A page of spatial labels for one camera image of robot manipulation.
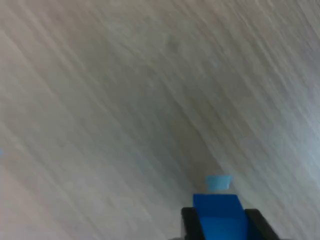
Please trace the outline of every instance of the blue block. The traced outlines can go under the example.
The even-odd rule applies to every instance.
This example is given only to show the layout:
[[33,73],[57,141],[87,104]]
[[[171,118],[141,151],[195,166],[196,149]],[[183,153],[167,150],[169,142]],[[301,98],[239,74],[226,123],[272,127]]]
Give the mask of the blue block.
[[233,194],[195,194],[196,208],[206,240],[246,240],[248,220]]
[[209,192],[213,193],[216,191],[228,190],[232,176],[230,175],[216,175],[216,176],[207,176],[206,184]]

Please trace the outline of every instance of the light wood floor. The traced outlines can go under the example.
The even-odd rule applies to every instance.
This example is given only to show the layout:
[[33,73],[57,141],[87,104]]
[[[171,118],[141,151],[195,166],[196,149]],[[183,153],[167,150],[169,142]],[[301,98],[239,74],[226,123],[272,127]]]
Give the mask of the light wood floor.
[[205,176],[320,239],[318,0],[1,0],[0,239],[166,240]]

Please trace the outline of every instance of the black plastic part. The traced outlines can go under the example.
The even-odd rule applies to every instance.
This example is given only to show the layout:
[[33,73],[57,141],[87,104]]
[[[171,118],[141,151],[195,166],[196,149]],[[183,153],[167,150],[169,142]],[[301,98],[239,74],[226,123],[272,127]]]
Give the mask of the black plastic part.
[[181,210],[185,240],[206,240],[197,210],[194,207],[184,207]]
[[247,240],[280,240],[258,209],[246,209],[248,218]]

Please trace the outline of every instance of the wood grain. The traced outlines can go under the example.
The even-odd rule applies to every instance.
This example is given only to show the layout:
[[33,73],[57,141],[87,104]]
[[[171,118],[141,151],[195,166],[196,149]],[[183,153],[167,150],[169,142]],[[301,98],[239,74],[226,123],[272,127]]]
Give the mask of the wood grain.
[[320,238],[316,0],[0,1],[0,238],[165,240],[205,176]]

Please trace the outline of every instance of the light blue piece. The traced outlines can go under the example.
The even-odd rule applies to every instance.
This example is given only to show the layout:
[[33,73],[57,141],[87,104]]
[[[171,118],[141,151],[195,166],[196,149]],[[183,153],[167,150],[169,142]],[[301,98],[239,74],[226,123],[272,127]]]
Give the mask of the light blue piece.
[[230,175],[207,176],[206,184],[209,192],[212,193],[229,189],[231,180]]

